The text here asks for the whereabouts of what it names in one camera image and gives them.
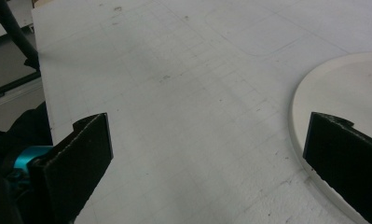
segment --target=floor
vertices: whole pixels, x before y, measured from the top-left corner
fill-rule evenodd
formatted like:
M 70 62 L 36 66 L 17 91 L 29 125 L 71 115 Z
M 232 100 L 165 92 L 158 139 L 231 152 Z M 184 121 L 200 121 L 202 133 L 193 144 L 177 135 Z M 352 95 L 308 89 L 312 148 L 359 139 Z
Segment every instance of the floor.
M 35 46 L 34 34 L 29 28 L 23 29 L 27 39 Z M 0 37 L 0 87 L 18 78 L 30 75 L 34 69 L 23 65 L 25 57 L 11 39 Z M 27 109 L 35 108 L 44 101 L 41 86 L 24 92 L 18 88 L 0 100 L 0 131 L 6 131 L 13 121 Z
M 76 223 L 352 223 L 287 111 L 311 69 L 372 51 L 372 0 L 55 0 L 34 19 L 54 141 L 109 117 L 115 158 Z

